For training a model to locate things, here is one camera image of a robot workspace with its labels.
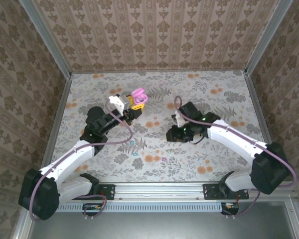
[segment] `black joint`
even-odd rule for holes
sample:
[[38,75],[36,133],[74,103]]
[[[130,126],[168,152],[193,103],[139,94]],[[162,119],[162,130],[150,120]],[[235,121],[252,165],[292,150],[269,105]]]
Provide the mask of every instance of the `black joint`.
[[179,108],[179,111],[192,120],[201,120],[203,118],[203,114],[195,107],[195,105],[191,101]]
[[129,109],[128,112],[129,112],[129,115],[130,115],[129,118],[132,119],[132,120],[134,120],[134,119],[137,119],[138,117],[141,116],[142,109],[138,109],[138,110]]
[[[283,147],[273,142],[267,150],[287,162]],[[289,175],[289,170],[266,152],[256,154],[253,160],[251,181],[264,194],[271,194]]]
[[80,177],[88,179],[92,183],[91,190],[88,195],[99,194],[100,180],[88,173],[82,173]]
[[[19,205],[29,210],[33,189],[42,177],[40,171],[30,169],[24,176]],[[59,193],[54,178],[44,178],[33,201],[33,213],[42,220],[49,219],[59,206]]]
[[99,106],[95,106],[89,109],[87,118],[85,120],[88,127],[98,130],[102,124],[106,124],[106,121],[103,119],[105,115],[103,109]]
[[228,198],[229,195],[233,194],[233,191],[229,189],[229,187],[226,185],[225,181],[226,179],[233,173],[234,171],[231,171],[227,173],[224,177],[222,177],[218,184],[219,184],[219,192],[223,195],[223,198]]

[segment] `pink object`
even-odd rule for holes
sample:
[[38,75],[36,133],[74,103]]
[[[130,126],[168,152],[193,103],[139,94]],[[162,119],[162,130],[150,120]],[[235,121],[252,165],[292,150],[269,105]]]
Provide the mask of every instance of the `pink object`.
[[131,93],[135,105],[140,105],[146,103],[149,98],[146,94],[143,94],[144,88],[138,88]]

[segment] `black bracket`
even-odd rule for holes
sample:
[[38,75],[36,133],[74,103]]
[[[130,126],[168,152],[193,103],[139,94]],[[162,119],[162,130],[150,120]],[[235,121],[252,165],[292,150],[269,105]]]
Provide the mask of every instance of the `black bracket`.
[[227,173],[222,177],[218,183],[203,184],[204,199],[205,200],[235,200],[235,199],[249,199],[247,189],[239,190],[237,192],[231,191],[226,185],[225,181],[234,171]]
[[203,190],[204,190],[204,199],[205,200],[236,200],[237,197],[239,197],[239,200],[249,199],[249,194],[248,194],[247,189],[239,190],[238,192],[231,191],[231,193],[224,195],[219,190],[218,183],[203,184]]
[[[114,200],[115,196],[115,184],[100,184],[100,181],[96,178],[93,177],[90,174],[83,173],[80,175],[80,177],[84,177],[92,183],[92,187],[90,192],[87,195],[96,195],[100,194],[106,197],[108,201]],[[74,200],[84,200],[84,201],[89,201],[89,200],[99,200],[100,197],[93,197],[93,198],[75,198]]]

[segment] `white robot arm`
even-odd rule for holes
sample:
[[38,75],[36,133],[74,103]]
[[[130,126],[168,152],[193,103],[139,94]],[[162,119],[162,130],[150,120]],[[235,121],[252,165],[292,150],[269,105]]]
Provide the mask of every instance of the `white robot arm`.
[[[128,125],[142,114],[144,104],[132,106],[131,96],[116,95],[109,97],[109,100],[116,107],[112,114]],[[43,220],[50,218],[59,204],[81,195],[97,194],[99,180],[89,174],[81,174],[80,177],[68,182],[65,180],[77,167],[104,147],[104,145],[91,144],[107,142],[106,134],[117,126],[119,121],[111,114],[105,114],[100,107],[92,107],[88,111],[86,124],[84,133],[72,149],[40,170],[30,169],[24,177],[19,204],[29,210],[32,203],[33,213]]]
[[209,125],[187,121],[176,111],[172,117],[177,121],[177,126],[173,125],[168,130],[167,141],[188,142],[192,141],[196,134],[200,134],[227,146],[241,155],[252,166],[251,170],[230,172],[225,175],[218,184],[220,197],[227,198],[230,193],[236,196],[235,192],[243,189],[257,189],[265,194],[271,194],[289,175],[289,171],[281,162],[256,147],[256,145],[260,146],[286,161],[281,145],[275,142],[266,144],[250,138],[211,112],[203,116],[192,102],[183,105],[179,110],[186,118]]

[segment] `metal edge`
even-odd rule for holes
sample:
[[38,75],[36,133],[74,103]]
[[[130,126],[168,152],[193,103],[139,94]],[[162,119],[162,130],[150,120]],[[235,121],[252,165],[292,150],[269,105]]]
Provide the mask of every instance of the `metal edge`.
[[266,121],[265,121],[265,117],[264,117],[263,111],[261,109],[261,106],[260,106],[260,103],[259,103],[259,100],[257,97],[256,89],[255,89],[254,83],[252,81],[252,78],[250,75],[247,75],[245,72],[244,72],[244,76],[245,76],[245,80],[246,80],[246,84],[247,84],[247,88],[248,88],[248,91],[250,94],[251,101],[254,105],[254,109],[256,112],[257,119],[258,119],[260,130],[264,137],[264,141],[266,143],[272,143],[272,139],[271,139],[271,136],[270,136],[270,133],[269,133]]
[[295,237],[299,239],[299,202],[294,201],[289,194],[289,200],[285,201],[287,214]]
[[[61,96],[61,100],[59,103],[59,107],[58,110],[56,112],[56,116],[54,119],[54,123],[53,123],[53,127],[51,130],[51,134],[50,134],[50,138],[45,150],[45,154],[43,157],[43,161],[42,161],[42,165],[41,167],[44,167],[46,165],[48,165],[51,161],[52,155],[53,155],[53,151],[54,151],[54,147],[55,147],[55,143],[56,143],[56,139],[57,136],[59,134],[59,129],[60,129],[60,125],[62,122],[62,117],[63,117],[63,113],[64,113],[64,109],[65,109],[65,105],[70,93],[70,89],[71,89],[71,83],[72,80],[68,79],[65,82],[64,88],[63,88],[63,93]],[[14,235],[13,235],[13,239],[28,239],[29,233],[30,233],[30,229],[31,229],[31,225],[32,225],[32,220],[29,216],[28,210],[22,208],[21,213],[20,213],[20,217],[18,219],[15,231],[14,231]]]
[[12,239],[28,239],[31,225],[32,220],[30,218],[28,210],[22,208]]
[[[100,184],[114,184],[116,187],[197,187],[203,184],[218,183],[215,181],[193,181],[193,182],[101,182]],[[292,181],[284,181],[281,185],[291,184]],[[275,191],[290,191],[294,188],[277,188]]]
[[68,66],[66,60],[64,59],[61,51],[59,50],[56,42],[54,41],[50,31],[47,29],[40,12],[37,10],[33,1],[20,0],[26,13],[29,15],[31,21],[33,22],[36,30],[39,32],[41,38],[43,39],[45,45],[49,49],[49,52],[53,56],[56,64],[60,68],[65,79],[70,78],[70,67]]
[[[128,203],[152,203],[152,202],[235,202],[236,200],[205,200],[203,185],[215,182],[170,182],[170,183],[113,183],[115,184],[115,202]],[[289,194],[293,188],[277,188],[272,194],[261,194],[260,202],[289,200]],[[242,200],[251,202],[257,195],[257,191],[249,190],[249,199]],[[72,200],[70,202],[83,202],[82,200]]]
[[45,154],[43,157],[41,167],[44,167],[44,166],[50,164],[50,162],[51,162],[53,151],[55,148],[56,139],[58,137],[60,125],[61,125],[62,118],[63,118],[64,109],[65,109],[66,102],[67,102],[67,99],[68,99],[68,96],[70,93],[71,84],[72,84],[71,79],[69,79],[65,82],[62,96],[61,96],[60,103],[59,103],[59,107],[58,107],[58,110],[57,110],[55,118],[54,118],[53,127],[51,130],[48,144],[46,146],[46,150],[45,150]]
[[269,19],[262,36],[248,60],[245,68],[247,75],[250,75],[254,71],[292,2],[293,0],[281,0],[278,2],[273,15]]
[[147,73],[147,72],[200,72],[200,71],[244,71],[242,68],[233,68],[233,69],[159,69],[159,70],[124,70],[124,71],[82,71],[77,72],[73,71],[72,74],[101,74],[101,73]]

